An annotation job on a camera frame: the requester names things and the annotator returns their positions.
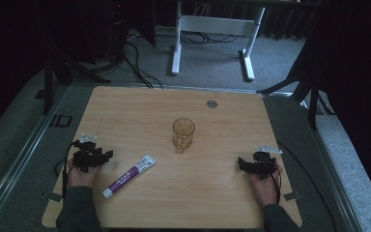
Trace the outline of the black rectangular floor bracket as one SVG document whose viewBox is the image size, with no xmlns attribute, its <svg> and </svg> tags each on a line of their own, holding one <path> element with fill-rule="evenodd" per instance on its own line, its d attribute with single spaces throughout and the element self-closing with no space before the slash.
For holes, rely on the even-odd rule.
<svg viewBox="0 0 371 232">
<path fill-rule="evenodd" d="M 71 125 L 71 122 L 72 122 L 72 116 L 55 114 L 52 117 L 49 126 L 51 128 L 67 128 Z"/>
</svg>

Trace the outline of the person's left hand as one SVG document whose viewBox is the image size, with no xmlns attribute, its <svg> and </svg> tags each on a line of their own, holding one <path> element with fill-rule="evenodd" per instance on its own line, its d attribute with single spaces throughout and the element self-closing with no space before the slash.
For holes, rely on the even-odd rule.
<svg viewBox="0 0 371 232">
<path fill-rule="evenodd" d="M 87 173 L 80 171 L 72 163 L 72 160 L 68 160 L 68 187 L 88 187 L 91 188 L 94 185 L 96 177 L 101 170 L 100 166 L 91 168 Z"/>
</svg>

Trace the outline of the white and purple toothpaste tube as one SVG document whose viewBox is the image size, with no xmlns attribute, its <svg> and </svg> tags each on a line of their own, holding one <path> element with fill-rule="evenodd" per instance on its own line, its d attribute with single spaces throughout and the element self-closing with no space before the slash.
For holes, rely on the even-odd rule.
<svg viewBox="0 0 371 232">
<path fill-rule="evenodd" d="M 107 187 L 102 195 L 104 198 L 109 199 L 116 192 L 120 191 L 126 184 L 135 179 L 138 175 L 155 165 L 156 160 L 150 155 L 145 155 L 136 165 L 134 165 L 129 171 L 122 175 L 119 179 L 113 182 Z"/>
</svg>

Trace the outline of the metal floor rail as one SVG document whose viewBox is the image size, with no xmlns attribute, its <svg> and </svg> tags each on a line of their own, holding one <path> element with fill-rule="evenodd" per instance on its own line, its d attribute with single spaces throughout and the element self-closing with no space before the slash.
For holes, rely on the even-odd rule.
<svg viewBox="0 0 371 232">
<path fill-rule="evenodd" d="M 52 122 L 56 110 L 59 104 L 64 99 L 65 95 L 69 90 L 68 86 L 61 86 L 57 93 L 54 95 L 54 100 L 52 105 L 49 107 L 47 112 L 41 116 L 40 120 L 32 130 L 30 136 L 23 144 L 22 149 L 15 156 L 12 164 L 7 169 L 5 175 L 0 180 L 0 210 L 5 204 L 8 196 L 11 194 L 19 176 L 21 175 L 23 169 L 28 163 L 29 159 L 32 157 L 36 147 L 38 146 L 43 134 L 48 128 L 49 124 Z"/>
<path fill-rule="evenodd" d="M 363 183 L 368 178 L 357 152 L 336 116 L 324 114 L 310 98 L 300 101 L 300 104 L 307 110 L 305 118 L 316 136 L 321 165 L 347 231 L 363 232 L 359 222 L 363 219 L 363 213 L 357 196 L 370 193 L 370 188 L 358 186 L 358 178 Z"/>
</svg>

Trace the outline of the clear amber glass cup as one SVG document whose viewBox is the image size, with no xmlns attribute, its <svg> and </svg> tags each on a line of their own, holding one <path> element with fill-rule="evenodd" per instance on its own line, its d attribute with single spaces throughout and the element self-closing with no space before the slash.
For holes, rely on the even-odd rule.
<svg viewBox="0 0 371 232">
<path fill-rule="evenodd" d="M 173 123 L 173 144 L 177 154 L 182 154 L 192 144 L 195 125 L 188 118 L 179 118 Z"/>
</svg>

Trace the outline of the person's right hand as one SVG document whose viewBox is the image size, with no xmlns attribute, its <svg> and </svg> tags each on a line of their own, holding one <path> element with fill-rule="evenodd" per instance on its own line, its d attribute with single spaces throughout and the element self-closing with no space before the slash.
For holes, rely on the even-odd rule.
<svg viewBox="0 0 371 232">
<path fill-rule="evenodd" d="M 252 184 L 255 197 L 259 205 L 264 208 L 270 204 L 277 204 L 280 198 L 279 177 L 283 169 L 276 164 L 277 170 L 261 180 L 257 175 L 249 174 L 249 180 Z"/>
</svg>

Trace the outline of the black metal stand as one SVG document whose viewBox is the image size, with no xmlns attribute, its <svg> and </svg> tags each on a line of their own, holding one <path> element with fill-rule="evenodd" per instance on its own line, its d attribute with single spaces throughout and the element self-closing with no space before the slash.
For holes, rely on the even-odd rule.
<svg viewBox="0 0 371 232">
<path fill-rule="evenodd" d="M 68 66 L 75 68 L 78 72 L 88 76 L 95 82 L 109 83 L 109 80 L 99 77 L 79 63 L 73 61 L 71 57 L 58 48 L 55 42 L 45 42 L 44 49 L 46 56 L 43 66 L 43 90 L 41 91 L 41 97 L 44 99 L 43 115 L 46 115 L 53 105 L 53 76 L 56 76 L 58 81 L 62 84 L 71 85 L 72 77 Z"/>
<path fill-rule="evenodd" d="M 298 86 L 291 95 L 291 98 L 295 102 L 301 102 L 307 95 L 310 95 L 307 120 L 311 128 L 316 130 L 318 101 L 321 99 L 319 92 L 323 89 L 323 61 L 323 54 L 303 48 L 287 77 L 269 88 L 259 90 L 258 94 L 270 95 L 281 88 L 297 82 Z"/>
</svg>

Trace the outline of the black computer tower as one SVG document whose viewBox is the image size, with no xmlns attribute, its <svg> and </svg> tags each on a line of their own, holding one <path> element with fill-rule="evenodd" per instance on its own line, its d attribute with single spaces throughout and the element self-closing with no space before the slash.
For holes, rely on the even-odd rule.
<svg viewBox="0 0 371 232">
<path fill-rule="evenodd" d="M 111 55 L 115 61 L 123 59 L 128 37 L 128 0 L 107 0 L 112 38 Z"/>
</svg>

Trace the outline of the dark curtain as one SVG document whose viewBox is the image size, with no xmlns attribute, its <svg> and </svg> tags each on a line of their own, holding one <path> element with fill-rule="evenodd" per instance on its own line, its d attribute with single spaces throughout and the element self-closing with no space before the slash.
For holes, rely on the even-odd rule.
<svg viewBox="0 0 371 232">
<path fill-rule="evenodd" d="M 328 99 L 371 181 L 371 0 L 329 0 L 312 37 Z"/>
<path fill-rule="evenodd" d="M 43 68 L 42 40 L 26 0 L 0 0 L 0 117 Z"/>
</svg>

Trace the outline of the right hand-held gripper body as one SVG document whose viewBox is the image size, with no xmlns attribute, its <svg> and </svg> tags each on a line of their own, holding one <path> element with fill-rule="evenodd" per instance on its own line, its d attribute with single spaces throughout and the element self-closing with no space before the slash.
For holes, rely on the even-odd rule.
<svg viewBox="0 0 371 232">
<path fill-rule="evenodd" d="M 269 144 L 254 147 L 253 159 L 257 167 L 255 173 L 260 176 L 261 180 L 277 170 L 276 158 L 273 155 L 282 155 L 282 151 Z"/>
</svg>

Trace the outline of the white desk frame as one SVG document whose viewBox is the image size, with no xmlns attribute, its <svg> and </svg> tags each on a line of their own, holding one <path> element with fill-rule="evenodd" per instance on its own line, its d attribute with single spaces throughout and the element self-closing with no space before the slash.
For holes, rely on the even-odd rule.
<svg viewBox="0 0 371 232">
<path fill-rule="evenodd" d="M 255 44 L 265 7 L 260 7 L 259 12 L 253 19 L 234 19 L 210 16 L 197 16 L 182 13 L 182 0 L 177 0 L 176 12 L 176 43 L 174 46 L 171 73 L 180 73 L 182 44 L 181 35 L 183 32 L 208 33 L 227 36 L 248 37 L 248 43 L 242 50 L 242 61 L 245 76 L 248 81 L 255 79 L 254 70 L 250 58 L 251 51 Z"/>
</svg>

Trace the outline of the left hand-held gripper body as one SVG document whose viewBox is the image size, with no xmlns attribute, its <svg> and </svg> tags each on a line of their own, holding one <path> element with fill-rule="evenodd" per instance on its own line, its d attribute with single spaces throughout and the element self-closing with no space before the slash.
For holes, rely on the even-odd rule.
<svg viewBox="0 0 371 232">
<path fill-rule="evenodd" d="M 94 158 L 102 158 L 102 148 L 96 148 L 96 136 L 82 134 L 81 137 L 73 142 L 73 146 L 78 149 L 73 154 L 73 165 L 80 171 L 87 173 L 92 168 Z"/>
</svg>

